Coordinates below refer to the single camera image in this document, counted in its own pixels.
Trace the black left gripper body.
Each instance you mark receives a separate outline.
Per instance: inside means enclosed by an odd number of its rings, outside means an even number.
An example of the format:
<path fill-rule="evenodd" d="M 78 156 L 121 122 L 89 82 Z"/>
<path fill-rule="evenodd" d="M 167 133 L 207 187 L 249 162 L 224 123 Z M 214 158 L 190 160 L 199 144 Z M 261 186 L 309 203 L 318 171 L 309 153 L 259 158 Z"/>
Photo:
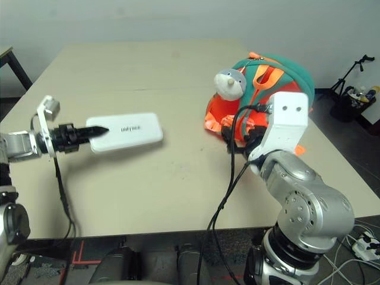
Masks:
<path fill-rule="evenodd" d="M 73 153 L 79 150 L 78 135 L 73 123 L 62 124 L 49 131 L 56 152 Z"/>

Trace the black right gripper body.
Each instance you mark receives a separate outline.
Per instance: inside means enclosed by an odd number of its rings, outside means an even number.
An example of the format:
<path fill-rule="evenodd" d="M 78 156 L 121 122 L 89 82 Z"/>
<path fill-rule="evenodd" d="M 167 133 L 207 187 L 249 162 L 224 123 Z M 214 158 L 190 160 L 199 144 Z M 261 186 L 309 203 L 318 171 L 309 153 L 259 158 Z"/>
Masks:
<path fill-rule="evenodd" d="M 244 136 L 245 150 L 252 151 L 260 145 L 267 128 L 265 126 L 255 126 L 254 129 L 250 129 L 248 135 Z"/>

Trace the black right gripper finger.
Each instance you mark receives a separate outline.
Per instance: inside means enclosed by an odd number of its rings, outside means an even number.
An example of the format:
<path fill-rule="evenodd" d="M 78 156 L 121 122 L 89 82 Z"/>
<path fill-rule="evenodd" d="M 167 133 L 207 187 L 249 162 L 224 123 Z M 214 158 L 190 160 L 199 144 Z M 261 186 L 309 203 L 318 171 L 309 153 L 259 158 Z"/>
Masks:
<path fill-rule="evenodd" d="M 235 140 L 233 138 L 232 129 L 228 126 L 222 126 L 221 136 L 224 142 L 226 143 L 227 151 L 231 152 L 232 147 L 235 146 Z"/>

